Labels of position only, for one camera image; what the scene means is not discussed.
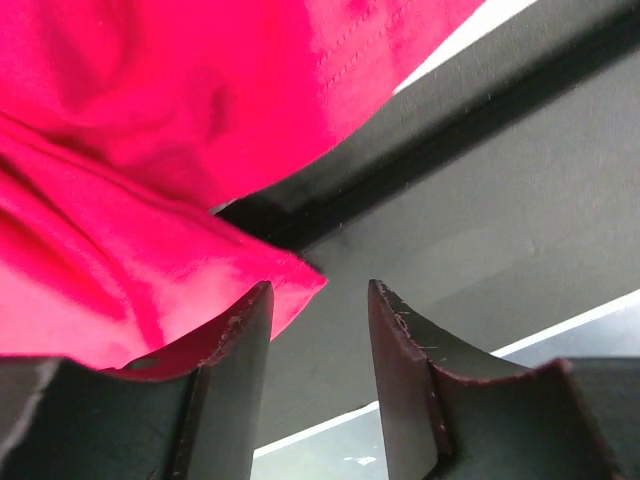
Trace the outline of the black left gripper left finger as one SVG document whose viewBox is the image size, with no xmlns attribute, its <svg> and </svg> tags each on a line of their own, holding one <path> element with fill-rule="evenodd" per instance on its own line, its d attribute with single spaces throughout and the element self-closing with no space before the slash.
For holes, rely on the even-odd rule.
<svg viewBox="0 0 640 480">
<path fill-rule="evenodd" d="M 258 283 L 122 369 L 3 358 L 2 477 L 248 478 L 273 304 L 272 286 Z"/>
</svg>

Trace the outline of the crimson red t shirt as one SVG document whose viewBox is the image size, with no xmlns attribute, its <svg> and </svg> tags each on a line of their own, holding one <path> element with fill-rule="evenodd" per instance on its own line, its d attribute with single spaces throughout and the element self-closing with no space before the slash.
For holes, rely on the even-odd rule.
<svg viewBox="0 0 640 480">
<path fill-rule="evenodd" d="M 1 352 L 120 368 L 260 281 L 325 285 L 213 209 L 361 127 L 475 1 L 5 1 Z"/>
</svg>

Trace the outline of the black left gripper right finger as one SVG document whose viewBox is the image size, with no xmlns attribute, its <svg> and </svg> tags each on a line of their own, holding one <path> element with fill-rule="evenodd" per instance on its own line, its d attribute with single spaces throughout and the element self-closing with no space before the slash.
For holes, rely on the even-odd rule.
<svg viewBox="0 0 640 480">
<path fill-rule="evenodd" d="M 424 318 L 383 282 L 368 321 L 393 479 L 635 479 L 639 362 L 527 368 Z"/>
</svg>

